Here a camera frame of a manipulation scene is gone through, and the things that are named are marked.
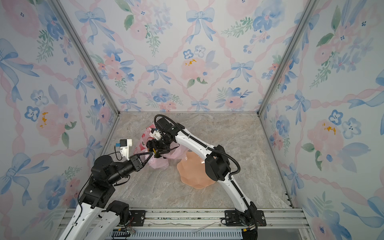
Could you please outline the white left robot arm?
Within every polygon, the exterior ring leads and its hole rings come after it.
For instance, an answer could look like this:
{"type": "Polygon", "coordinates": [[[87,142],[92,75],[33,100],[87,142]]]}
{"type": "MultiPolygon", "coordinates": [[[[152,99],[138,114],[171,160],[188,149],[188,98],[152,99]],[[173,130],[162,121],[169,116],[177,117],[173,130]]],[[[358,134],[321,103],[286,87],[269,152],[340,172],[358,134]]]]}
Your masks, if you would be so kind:
{"type": "Polygon", "coordinates": [[[146,212],[130,210],[127,203],[109,202],[120,180],[140,171],[152,152],[132,155],[124,162],[113,161],[110,155],[96,159],[91,176],[78,199],[71,221],[59,237],[61,240],[105,240],[116,227],[124,237],[131,234],[129,227],[144,226],[146,212]]]}

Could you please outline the pink plastic bag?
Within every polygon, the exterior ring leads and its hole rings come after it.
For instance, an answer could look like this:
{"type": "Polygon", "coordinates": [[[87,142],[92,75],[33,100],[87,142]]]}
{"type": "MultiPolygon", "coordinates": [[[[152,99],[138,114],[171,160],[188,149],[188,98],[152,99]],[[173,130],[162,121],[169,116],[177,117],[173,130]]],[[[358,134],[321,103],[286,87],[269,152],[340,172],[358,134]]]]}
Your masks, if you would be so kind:
{"type": "MultiPolygon", "coordinates": [[[[146,128],[142,134],[137,146],[135,147],[134,154],[144,153],[148,151],[146,143],[149,140],[152,140],[151,130],[155,128],[155,125],[152,124],[146,128]]],[[[163,154],[160,158],[151,157],[148,161],[148,165],[153,169],[162,169],[165,170],[170,166],[171,162],[174,161],[186,161],[188,148],[179,146],[179,144],[171,143],[171,151],[169,153],[163,154]]]]}

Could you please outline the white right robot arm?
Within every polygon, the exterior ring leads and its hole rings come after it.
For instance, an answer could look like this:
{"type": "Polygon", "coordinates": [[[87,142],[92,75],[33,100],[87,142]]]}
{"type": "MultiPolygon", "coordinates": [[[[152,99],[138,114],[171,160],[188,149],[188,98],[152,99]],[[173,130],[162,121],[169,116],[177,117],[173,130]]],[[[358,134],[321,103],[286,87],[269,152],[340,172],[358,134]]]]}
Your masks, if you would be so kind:
{"type": "Polygon", "coordinates": [[[183,146],[197,154],[205,164],[207,176],[218,182],[234,203],[240,223],[248,228],[257,228],[256,205],[244,194],[234,175],[240,173],[240,164],[220,145],[213,146],[197,138],[183,125],[165,115],[155,115],[155,128],[151,130],[153,139],[148,141],[147,149],[155,158],[164,157],[173,149],[171,144],[183,146]]]}

